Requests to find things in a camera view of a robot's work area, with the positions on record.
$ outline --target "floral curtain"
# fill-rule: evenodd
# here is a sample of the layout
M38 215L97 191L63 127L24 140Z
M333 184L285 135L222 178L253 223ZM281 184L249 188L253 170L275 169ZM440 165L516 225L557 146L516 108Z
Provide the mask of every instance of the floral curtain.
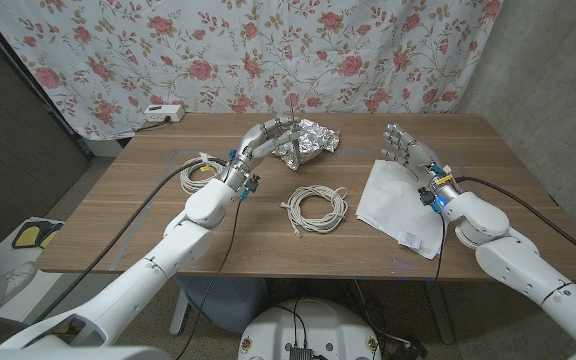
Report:
M0 31L73 129L190 112L447 112L500 0L0 0Z

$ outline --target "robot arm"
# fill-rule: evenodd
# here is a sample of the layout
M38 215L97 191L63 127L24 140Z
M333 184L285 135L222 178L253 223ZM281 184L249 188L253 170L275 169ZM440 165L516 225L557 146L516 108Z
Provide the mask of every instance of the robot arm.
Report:
M259 177L251 171L278 145L299 137L293 118L255 125L220 180L212 179L186 202L185 210L166 227L163 239L146 256L85 304L34 324L0 345L0 349L109 346L180 268L210 248L210 229L225 218L237 192L254 192ZM65 343L56 334L68 333Z
M539 256L535 244L510 227L508 216L471 192L461 192L437 155L398 125L384 137L392 149L382 153L408 169L425 205L449 221L459 241L475 250L477 263L491 277L539 305L576 341L576 285Z

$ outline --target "aluminum foil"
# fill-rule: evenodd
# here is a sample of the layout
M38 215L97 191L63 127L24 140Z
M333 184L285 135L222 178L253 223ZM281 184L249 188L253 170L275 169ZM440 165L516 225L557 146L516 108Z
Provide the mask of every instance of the aluminum foil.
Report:
M323 150L334 153L339 146L339 131L330 130L308 119L301 119L299 126L299 161L293 143L280 145L274 151L289 168L297 170L299 165L310 161Z

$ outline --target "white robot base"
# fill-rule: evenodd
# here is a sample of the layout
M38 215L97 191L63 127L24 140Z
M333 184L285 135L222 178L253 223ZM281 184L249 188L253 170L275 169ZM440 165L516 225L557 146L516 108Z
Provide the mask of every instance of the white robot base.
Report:
M373 356L381 359L375 333L357 314L331 301L300 299L296 313L304 322L304 334L304 326L298 318L293 318L295 301L281 303L279 306L285 309L272 307L255 318L241 337L237 359L302 359L306 357L300 356L309 350L311 356L321 355L329 360L370 360ZM295 342L298 346L292 349Z

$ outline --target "power outlet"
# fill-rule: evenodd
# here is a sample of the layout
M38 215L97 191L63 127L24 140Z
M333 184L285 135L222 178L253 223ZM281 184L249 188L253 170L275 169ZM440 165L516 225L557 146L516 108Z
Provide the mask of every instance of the power outlet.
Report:
M144 114L148 122L163 122L166 116L170 116L171 122L181 121L184 117L184 107L181 105L150 105Z

